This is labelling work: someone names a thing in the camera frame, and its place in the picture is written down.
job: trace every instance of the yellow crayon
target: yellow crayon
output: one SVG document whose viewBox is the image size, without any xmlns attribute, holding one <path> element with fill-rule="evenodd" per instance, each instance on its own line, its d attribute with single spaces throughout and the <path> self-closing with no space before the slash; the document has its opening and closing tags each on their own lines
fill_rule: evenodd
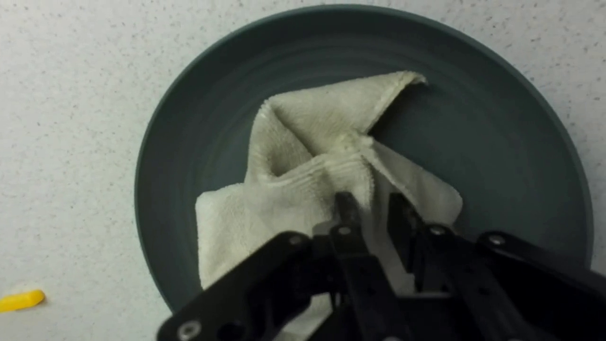
<svg viewBox="0 0 606 341">
<path fill-rule="evenodd" d="M 46 296 L 43 290 L 22 292 L 0 298 L 0 313 L 33 309 L 44 303 Z"/>
</svg>

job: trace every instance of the towel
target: towel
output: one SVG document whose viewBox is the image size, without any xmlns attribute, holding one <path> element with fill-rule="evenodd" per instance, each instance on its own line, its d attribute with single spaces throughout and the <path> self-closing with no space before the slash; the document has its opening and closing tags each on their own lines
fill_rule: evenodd
<svg viewBox="0 0 606 341">
<path fill-rule="evenodd" d="M 404 194 L 429 224 L 453 226 L 455 188 L 370 137 L 372 127 L 418 72 L 393 72 L 270 97 L 258 110 L 243 184 L 205 192 L 198 203 L 200 275 L 211 286 L 281 231 L 323 233 L 338 220 L 336 194 L 355 195 L 363 235 L 399 296 L 412 292 L 387 231 L 387 197 Z M 310 334 L 327 300 L 289 324 Z"/>
</svg>

